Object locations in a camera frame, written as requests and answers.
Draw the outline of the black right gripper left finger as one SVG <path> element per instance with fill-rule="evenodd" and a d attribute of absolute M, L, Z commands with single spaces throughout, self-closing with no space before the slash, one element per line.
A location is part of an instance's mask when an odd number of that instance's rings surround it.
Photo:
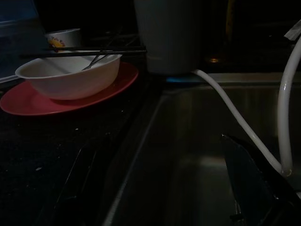
<path fill-rule="evenodd" d="M 64 183 L 42 208 L 37 226 L 92 226 L 111 161 L 111 138 L 93 138 L 78 152 Z"/>

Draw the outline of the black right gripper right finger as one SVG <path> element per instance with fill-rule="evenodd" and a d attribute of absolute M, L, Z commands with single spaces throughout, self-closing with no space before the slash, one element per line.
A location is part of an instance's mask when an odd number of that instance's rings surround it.
<path fill-rule="evenodd" d="M 251 144 L 222 136 L 235 200 L 249 226 L 299 226 L 301 200 L 292 186 Z"/>

